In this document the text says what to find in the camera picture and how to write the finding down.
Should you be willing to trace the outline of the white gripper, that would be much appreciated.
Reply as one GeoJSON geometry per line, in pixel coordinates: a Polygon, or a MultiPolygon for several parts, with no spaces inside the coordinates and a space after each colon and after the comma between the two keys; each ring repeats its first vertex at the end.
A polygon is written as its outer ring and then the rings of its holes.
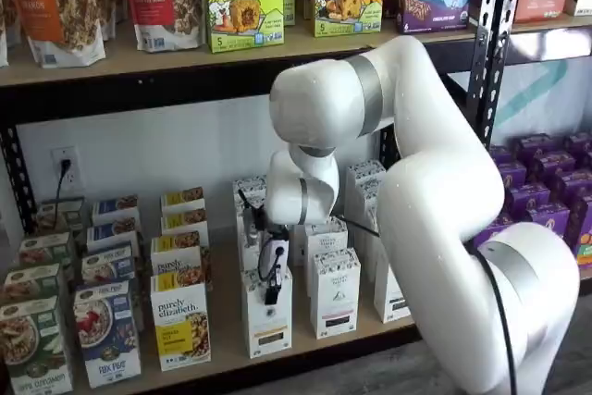
{"type": "Polygon", "coordinates": [[[273,265],[266,279],[265,305],[276,305],[282,287],[282,271],[287,268],[290,250],[290,232],[280,228],[271,235],[269,244],[269,263],[273,265]]]}

